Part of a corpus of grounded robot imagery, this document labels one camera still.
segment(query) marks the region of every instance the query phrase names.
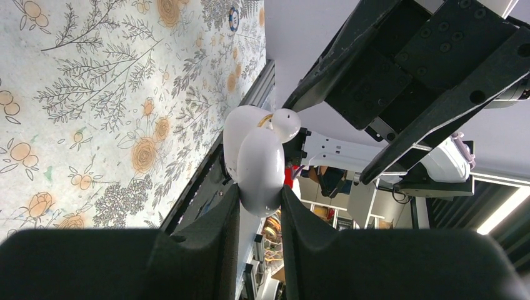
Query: floral tablecloth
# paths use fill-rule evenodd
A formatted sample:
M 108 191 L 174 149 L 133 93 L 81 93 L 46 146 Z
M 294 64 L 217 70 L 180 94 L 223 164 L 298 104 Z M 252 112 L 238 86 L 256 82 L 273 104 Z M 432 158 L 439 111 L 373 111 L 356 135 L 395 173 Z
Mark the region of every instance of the floral tablecloth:
M 3 238 L 158 227 L 265 65 L 263 1 L 6 0 L 0 15 Z

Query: orange rose print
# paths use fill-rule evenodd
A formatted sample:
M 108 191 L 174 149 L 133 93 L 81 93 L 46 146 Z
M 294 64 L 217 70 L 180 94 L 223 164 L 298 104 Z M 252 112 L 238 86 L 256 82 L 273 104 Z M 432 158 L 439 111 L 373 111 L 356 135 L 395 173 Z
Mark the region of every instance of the orange rose print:
M 236 66 L 236 77 L 239 78 L 241 76 L 241 63 L 237 64 Z
M 83 140 L 83 134 L 81 132 L 76 132 L 74 134 L 74 142 L 79 143 Z
M 30 150 L 31 146 L 26 142 L 16 144 L 16 146 L 11 149 L 11 158 L 16 161 L 21 161 L 29 156 Z
M 153 99 L 151 97 L 147 98 L 142 106 L 144 107 L 144 116 L 150 116 L 154 109 Z
M 236 75 L 234 73 L 230 73 L 228 75 L 228 91 L 231 93 L 236 90 Z
M 167 27 L 173 27 L 179 21 L 179 8 L 176 0 L 158 0 L 158 13 Z
M 169 120 L 166 117 L 160 118 L 154 128 L 154 137 L 156 141 L 163 141 L 169 134 Z
M 265 26 L 265 9 L 263 7 L 259 10 L 259 26 Z
M 59 229 L 83 229 L 84 222 L 81 216 L 66 217 L 57 227 Z
M 91 172 L 92 166 L 94 165 L 94 157 L 92 157 L 92 162 L 85 168 L 84 172 L 78 172 L 76 168 L 69 166 L 68 168 L 72 172 L 68 177 L 72 178 L 70 183 L 73 186 L 79 186 L 83 191 L 87 190 L 91 186 L 96 185 L 97 180 L 103 178 L 102 175 L 94 175 L 94 172 Z
M 0 105 L 10 105 L 13 102 L 13 95 L 10 91 L 0 91 Z
M 142 138 L 132 149 L 132 167 L 140 173 L 149 172 L 155 159 L 156 149 L 150 137 Z
M 23 0 L 13 1 L 13 3 L 23 13 L 20 19 L 20 30 L 26 27 L 29 20 L 30 22 L 35 22 L 35 24 L 30 25 L 29 30 L 33 30 L 36 26 L 39 26 L 42 32 L 51 34 L 48 30 L 44 29 L 48 26 L 49 21 L 38 4 L 33 1 L 24 2 Z
M 47 192 L 40 192 L 33 196 L 27 211 L 32 218 L 38 218 L 46 214 L 52 204 L 52 197 Z

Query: white egg-shaped object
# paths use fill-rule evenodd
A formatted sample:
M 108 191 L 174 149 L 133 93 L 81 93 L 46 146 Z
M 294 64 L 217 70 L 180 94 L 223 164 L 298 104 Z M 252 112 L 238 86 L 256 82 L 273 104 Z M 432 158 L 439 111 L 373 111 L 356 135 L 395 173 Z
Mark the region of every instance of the white egg-shaped object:
M 285 180 L 285 157 L 278 136 L 255 127 L 241 144 L 237 159 L 239 197 L 251 214 L 264 218 L 280 207 Z
M 248 132 L 270 113 L 256 106 L 243 105 L 228 114 L 222 132 L 222 146 L 226 169 L 235 183 L 239 182 L 238 155 L 241 143 Z
M 282 144 L 292 140 L 301 126 L 300 117 L 290 109 L 278 109 L 272 115 L 272 130 L 278 135 Z

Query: white plastic object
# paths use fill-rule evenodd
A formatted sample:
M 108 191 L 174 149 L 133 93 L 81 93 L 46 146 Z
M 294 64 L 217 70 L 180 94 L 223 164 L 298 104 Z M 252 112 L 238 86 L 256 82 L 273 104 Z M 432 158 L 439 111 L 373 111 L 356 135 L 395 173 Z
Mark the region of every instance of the white plastic object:
M 292 140 L 301 126 L 300 117 L 290 109 L 278 109 L 272 115 L 272 130 L 278 135 L 282 144 Z
M 439 183 L 464 183 L 471 169 L 468 161 L 449 137 L 420 160 L 432 180 Z
M 260 218 L 274 214 L 285 180 L 283 146 L 274 132 L 260 127 L 248 132 L 239 149 L 237 175 L 243 207 Z
M 228 114 L 222 132 L 224 163 L 230 177 L 239 182 L 238 155 L 243 139 L 270 112 L 256 106 L 238 106 Z

